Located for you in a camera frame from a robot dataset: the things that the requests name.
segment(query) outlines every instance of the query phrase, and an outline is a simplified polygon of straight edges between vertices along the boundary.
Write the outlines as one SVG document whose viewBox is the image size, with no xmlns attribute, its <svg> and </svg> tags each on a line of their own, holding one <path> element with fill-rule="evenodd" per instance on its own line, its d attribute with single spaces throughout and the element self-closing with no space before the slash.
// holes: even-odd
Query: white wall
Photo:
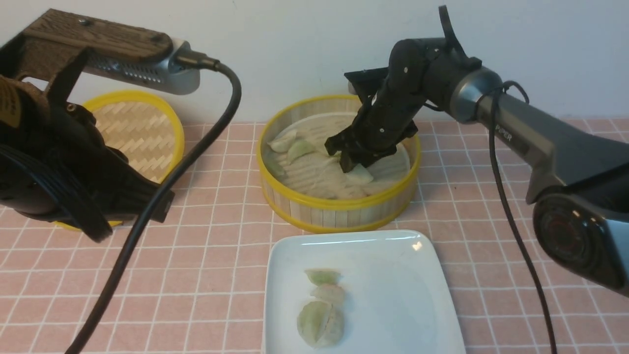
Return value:
<svg viewBox="0 0 629 354">
<path fill-rule="evenodd" d="M 441 36 L 436 0 L 4 0 L 0 42 L 48 8 L 168 33 L 241 77 L 239 121 L 264 121 L 291 103 L 346 93 L 345 71 L 387 64 L 404 38 Z M 532 103 L 555 115 L 629 115 L 629 1 L 450 0 L 463 47 Z M 214 121 L 230 93 L 204 72 L 189 96 L 161 94 L 182 119 Z M 77 103 L 125 84 L 84 74 Z M 427 116 L 429 112 L 420 113 Z"/>
</svg>

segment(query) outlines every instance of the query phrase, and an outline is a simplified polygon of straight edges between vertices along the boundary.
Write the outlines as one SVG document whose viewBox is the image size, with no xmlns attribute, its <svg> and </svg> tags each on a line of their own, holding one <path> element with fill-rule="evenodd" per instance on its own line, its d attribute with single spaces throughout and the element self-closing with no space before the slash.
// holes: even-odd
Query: robotic arm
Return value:
<svg viewBox="0 0 629 354">
<path fill-rule="evenodd" d="M 526 202 L 535 204 L 544 251 L 629 297 L 629 144 L 587 134 L 504 93 L 498 74 L 465 54 L 446 7 L 439 10 L 443 38 L 401 40 L 388 67 L 346 73 L 362 107 L 351 126 L 328 138 L 328 153 L 342 152 L 344 172 L 392 155 L 417 133 L 413 117 L 422 106 L 483 124 L 532 167 Z"/>
<path fill-rule="evenodd" d="M 199 87 L 218 63 L 165 33 L 51 9 L 0 49 L 0 204 L 102 241 L 132 220 L 159 185 L 105 146 L 92 113 L 67 101 L 81 72 L 172 94 Z M 44 91 L 23 82 L 48 82 Z M 174 193 L 150 216 L 163 222 Z"/>
</svg>

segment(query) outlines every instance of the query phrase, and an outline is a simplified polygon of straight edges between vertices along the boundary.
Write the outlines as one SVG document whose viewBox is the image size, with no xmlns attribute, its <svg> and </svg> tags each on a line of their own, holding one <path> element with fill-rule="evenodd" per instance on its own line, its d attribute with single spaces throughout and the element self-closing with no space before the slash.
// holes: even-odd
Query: grout line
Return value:
<svg viewBox="0 0 629 354">
<path fill-rule="evenodd" d="M 55 232 L 54 228 L 50 230 L 50 233 L 48 234 L 48 239 L 46 240 L 46 243 L 45 243 L 44 246 L 47 246 L 48 243 L 50 243 L 50 240 L 52 238 L 52 234 L 54 232 Z M 19 239 L 20 239 L 20 237 L 22 236 L 23 233 L 24 233 L 24 229 L 20 232 L 19 236 L 16 238 L 15 242 L 13 243 L 14 245 L 17 244 L 17 242 L 19 241 Z M 11 307 L 11 310 L 9 311 L 9 313 L 6 316 L 6 324 L 10 323 L 11 317 L 13 316 L 13 312 L 15 311 L 16 307 L 18 306 L 18 302 L 19 302 L 20 299 L 22 299 L 22 297 L 24 295 L 24 291 L 26 290 L 26 288 L 28 286 L 28 282 L 29 282 L 29 280 L 31 278 L 31 275 L 33 274 L 33 270 L 35 270 L 35 267 L 37 266 L 37 263 L 39 263 L 39 261 L 41 260 L 43 254 L 44 254 L 44 251 L 42 250 L 42 252 L 40 252 L 39 256 L 37 257 L 37 260 L 35 261 L 35 263 L 31 267 L 31 269 L 28 270 L 28 274 L 26 276 L 26 280 L 24 281 L 24 285 L 22 286 L 22 290 L 20 290 L 19 295 L 17 297 L 15 297 L 15 303 L 13 304 L 13 306 Z M 3 263 L 0 265 L 0 268 L 2 268 L 2 266 L 4 266 L 4 262 L 6 262 L 6 260 L 8 258 L 9 258 L 9 255 L 7 254 L 7 257 L 4 259 Z M 59 285 L 57 285 L 58 287 L 61 286 L 62 280 L 63 280 L 63 278 L 59 279 Z M 4 334 L 4 329 L 6 329 L 6 327 L 7 326 L 3 326 L 2 328 L 0 328 L 0 338 L 2 338 L 2 336 Z"/>
<path fill-rule="evenodd" d="M 459 133 L 461 135 L 463 135 L 463 133 L 461 132 L 460 125 L 458 125 L 458 128 L 459 128 Z M 463 139 L 463 146 L 467 147 L 467 143 L 465 142 L 465 139 Z M 469 156 L 469 153 L 467 153 L 467 158 L 470 159 L 470 161 L 472 161 L 471 157 Z M 474 174 L 474 178 L 478 182 L 479 180 L 478 180 L 478 175 L 476 175 L 476 170 L 472 169 L 472 173 Z M 487 216 L 489 217 L 489 221 L 491 223 L 491 227 L 494 230 L 494 235 L 496 235 L 496 239 L 498 241 L 500 241 L 500 237 L 498 235 L 498 229 L 496 228 L 496 225 L 495 225 L 495 223 L 493 221 L 493 218 L 491 217 L 491 213 L 489 211 L 489 207 L 487 206 L 487 202 L 484 200 L 485 196 L 484 196 L 484 194 L 482 192 L 482 189 L 481 189 L 480 185 L 479 185 L 479 191 L 481 193 L 481 197 L 483 198 L 482 204 L 485 206 L 485 211 L 487 212 Z M 515 282 L 515 277 L 513 276 L 513 272 L 511 271 L 511 266 L 509 265 L 509 263 L 507 263 L 508 257 L 506 255 L 506 253 L 504 252 L 504 248 L 503 248 L 502 242 L 498 242 L 498 246 L 500 247 L 500 253 L 503 255 L 503 259 L 505 261 L 504 265 L 506 266 L 507 272 L 509 273 L 509 279 L 511 280 L 511 283 L 513 284 L 513 286 L 516 288 L 515 294 L 516 294 L 516 296 L 518 298 L 518 303 L 520 305 L 520 310 L 522 311 L 523 315 L 526 315 L 526 309 L 524 307 L 524 303 L 523 303 L 522 298 L 520 296 L 520 292 L 517 291 L 518 286 L 517 286 L 517 284 Z M 526 321 L 526 326 L 528 328 L 528 332 L 531 335 L 531 339 L 533 340 L 533 344 L 536 346 L 536 351 L 539 354 L 540 353 L 540 349 L 539 349 L 539 347 L 537 347 L 537 340 L 535 339 L 535 333 L 533 332 L 533 328 L 531 326 L 531 323 L 529 322 L 528 318 L 526 318 L 526 317 L 525 317 L 525 321 Z"/>
<path fill-rule="evenodd" d="M 435 131 L 435 126 L 431 123 L 430 126 L 433 129 L 433 133 Z M 437 139 L 436 140 L 436 144 L 437 144 L 437 149 L 439 148 L 439 141 Z M 438 153 L 439 155 L 439 160 L 441 160 L 441 163 L 443 164 L 443 157 L 441 156 L 441 152 Z M 446 183 L 448 183 L 449 179 L 448 179 L 448 173 L 445 169 L 445 167 L 443 168 L 443 177 L 445 178 Z M 452 193 L 452 188 L 450 187 L 450 184 L 448 184 L 448 191 L 450 191 L 450 197 L 452 198 L 452 200 L 454 200 L 454 194 Z M 457 219 L 459 218 L 459 212 L 457 211 L 456 206 L 454 207 L 454 214 L 457 216 Z M 459 220 L 459 229 L 461 230 L 461 234 L 463 235 L 463 238 L 465 240 L 465 232 L 463 230 L 463 224 L 461 223 L 461 221 Z M 472 253 L 470 252 L 470 249 L 468 247 L 468 244 L 465 243 L 465 250 L 467 251 L 467 256 L 470 259 L 470 262 L 474 262 L 474 260 L 472 259 Z M 476 281 L 476 284 L 478 284 L 478 286 L 480 287 L 481 283 L 478 280 L 478 274 L 476 273 L 476 267 L 473 266 L 472 267 L 472 271 L 474 272 L 474 280 Z M 482 302 L 482 308 L 483 311 L 485 312 L 486 318 L 487 318 L 487 325 L 489 326 L 489 332 L 491 333 L 491 339 L 494 341 L 494 346 L 497 345 L 498 341 L 496 340 L 496 334 L 494 333 L 494 328 L 491 325 L 491 321 L 489 320 L 489 312 L 487 311 L 487 303 L 485 301 L 485 296 L 483 295 L 482 291 L 479 292 L 479 295 L 481 297 L 481 302 Z"/>
<path fill-rule="evenodd" d="M 255 140 L 255 126 L 253 126 L 253 133 L 252 133 L 252 141 Z M 231 294 L 230 294 L 230 299 L 229 302 L 227 303 L 227 318 L 230 318 L 231 316 L 231 303 L 233 302 L 233 292 L 234 292 L 234 288 L 236 286 L 236 266 L 238 265 L 238 258 L 240 255 L 240 241 L 242 238 L 242 223 L 245 220 L 245 206 L 247 205 L 245 203 L 245 201 L 247 200 L 247 186 L 249 185 L 249 176 L 251 176 L 252 174 L 252 170 L 251 170 L 251 160 L 253 157 L 253 147 L 255 146 L 254 143 L 251 144 L 251 150 L 250 150 L 250 154 L 249 154 L 249 165 L 248 165 L 248 172 L 247 172 L 247 182 L 245 183 L 245 196 L 244 196 L 244 200 L 242 203 L 242 210 L 240 213 L 240 227 L 238 228 L 238 247 L 236 248 L 236 260 L 234 262 L 234 269 L 231 273 Z M 229 327 L 230 324 L 229 322 L 227 322 L 227 325 L 225 325 L 225 332 L 223 333 L 223 351 L 225 351 L 226 347 L 227 347 L 227 334 L 229 332 Z"/>
<path fill-rule="evenodd" d="M 50 240 L 52 239 L 52 235 L 55 233 L 55 230 L 58 229 L 58 228 L 59 228 L 58 226 L 55 226 L 55 228 L 52 229 L 52 232 L 50 233 L 50 236 L 48 237 L 48 242 L 50 242 Z M 78 245 L 80 241 L 81 241 L 81 238 L 77 237 L 76 245 Z M 70 263 L 74 259 L 74 255 L 75 254 L 76 254 L 76 249 L 74 249 L 74 251 L 70 255 L 70 259 L 65 264 L 65 269 L 61 272 L 61 278 L 59 280 L 59 284 L 57 285 L 57 289 L 55 289 L 55 295 L 57 295 L 59 293 L 59 289 L 61 289 L 61 285 L 64 283 L 64 278 L 65 278 L 65 274 L 66 274 L 65 271 L 67 270 L 67 267 L 70 265 Z M 29 353 L 32 353 L 33 350 L 35 349 L 35 345 L 37 344 L 37 340 L 39 339 L 39 335 L 42 333 L 42 329 L 43 329 L 43 325 L 44 325 L 44 323 L 46 321 L 46 317 L 48 317 L 48 315 L 50 314 L 50 309 L 52 308 L 52 304 L 55 302 L 54 298 L 55 298 L 55 296 L 53 296 L 50 299 L 50 303 L 48 304 L 48 308 L 46 308 L 46 312 L 44 313 L 42 321 L 39 324 L 39 328 L 37 329 L 37 332 L 35 333 L 35 337 L 33 337 L 33 342 L 31 343 L 30 349 L 28 350 Z"/>
</svg>

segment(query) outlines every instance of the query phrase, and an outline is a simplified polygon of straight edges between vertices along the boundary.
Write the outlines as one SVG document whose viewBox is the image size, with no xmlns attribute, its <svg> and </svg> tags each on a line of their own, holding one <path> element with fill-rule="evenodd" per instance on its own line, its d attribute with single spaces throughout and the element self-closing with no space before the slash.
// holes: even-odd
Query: black cable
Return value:
<svg viewBox="0 0 629 354">
<path fill-rule="evenodd" d="M 535 267 L 533 265 L 533 261 L 531 260 L 528 251 L 526 250 L 526 246 L 524 245 L 524 241 L 522 241 L 522 236 L 518 230 L 518 226 L 515 224 L 515 220 L 513 219 L 513 213 L 511 212 L 511 208 L 509 207 L 509 203 L 507 201 L 506 194 L 504 192 L 504 186 L 502 178 L 500 177 L 500 170 L 498 168 L 498 159 L 496 159 L 496 114 L 498 112 L 498 102 L 500 101 L 500 97 L 503 93 L 506 93 L 507 90 L 515 86 L 524 99 L 526 103 L 529 103 L 528 95 L 520 86 L 520 84 L 515 81 L 506 81 L 500 88 L 494 90 L 490 95 L 492 98 L 491 102 L 491 111 L 489 113 L 490 125 L 489 125 L 489 158 L 491 160 L 491 169 L 494 173 L 494 179 L 496 180 L 496 186 L 498 188 L 498 194 L 500 195 L 500 201 L 503 204 L 504 213 L 507 216 L 507 220 L 509 222 L 509 226 L 511 226 L 511 230 L 513 231 L 513 237 L 515 241 L 518 243 L 518 247 L 520 248 L 520 252 L 522 253 L 522 257 L 526 262 L 526 266 L 528 267 L 528 271 L 531 273 L 531 277 L 533 278 L 533 282 L 535 283 L 535 290 L 537 290 L 537 295 L 540 298 L 540 303 L 542 305 L 542 312 L 544 315 L 544 320 L 546 321 L 546 328 L 548 329 L 548 339 L 550 343 L 550 352 L 552 354 L 557 354 L 557 343 L 555 342 L 555 331 L 553 330 L 552 320 L 550 317 L 550 311 L 548 310 L 548 303 L 546 302 L 546 296 L 544 295 L 544 290 L 542 289 L 542 283 L 540 283 L 540 279 L 535 271 Z"/>
<path fill-rule="evenodd" d="M 164 182 L 157 189 L 153 198 L 149 201 L 147 206 L 144 208 L 140 216 L 135 221 L 131 231 L 129 232 L 129 236 L 127 237 L 125 244 L 118 255 L 118 259 L 116 260 L 116 264 L 114 265 L 111 273 L 109 274 L 109 278 L 107 279 L 107 283 L 103 287 L 103 291 L 101 295 L 98 297 L 92 312 L 89 314 L 85 324 L 77 334 L 76 338 L 65 351 L 65 354 L 79 354 L 87 342 L 89 338 L 92 336 L 94 331 L 96 330 L 96 326 L 98 322 L 103 317 L 107 306 L 109 306 L 109 302 L 113 297 L 116 289 L 118 288 L 118 284 L 122 279 L 122 276 L 125 272 L 125 268 L 131 259 L 133 254 L 133 250 L 135 249 L 138 241 L 140 240 L 140 236 L 144 231 L 144 228 L 147 226 L 148 221 L 150 220 L 151 215 L 155 208 L 157 208 L 159 202 L 162 197 L 170 191 L 170 189 L 175 185 L 177 180 L 196 162 L 196 160 L 203 155 L 205 150 L 207 150 L 210 145 L 221 135 L 224 129 L 229 125 L 231 119 L 234 114 L 238 110 L 238 106 L 240 105 L 240 98 L 242 96 L 242 87 L 240 85 L 240 80 L 238 76 L 226 65 L 220 63 L 218 60 L 208 58 L 205 55 L 200 55 L 199 53 L 186 53 L 189 55 L 196 55 L 195 60 L 191 62 L 186 62 L 186 66 L 195 67 L 196 69 L 210 69 L 216 72 L 220 72 L 225 75 L 231 83 L 232 86 L 232 94 L 229 104 L 225 109 L 223 115 L 218 119 L 216 124 L 209 130 L 209 132 L 196 144 L 190 152 L 177 164 L 177 166 L 168 174 Z"/>
</svg>

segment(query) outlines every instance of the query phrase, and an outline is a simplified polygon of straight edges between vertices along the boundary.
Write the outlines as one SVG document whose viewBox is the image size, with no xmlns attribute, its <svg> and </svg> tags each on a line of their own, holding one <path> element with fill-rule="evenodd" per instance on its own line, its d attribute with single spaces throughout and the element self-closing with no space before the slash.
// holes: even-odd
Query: wooden handle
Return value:
<svg viewBox="0 0 629 354">
<path fill-rule="evenodd" d="M 46 11 L 23 33 L 132 62 L 159 60 L 172 51 L 172 40 L 165 33 L 55 9 Z"/>
</svg>

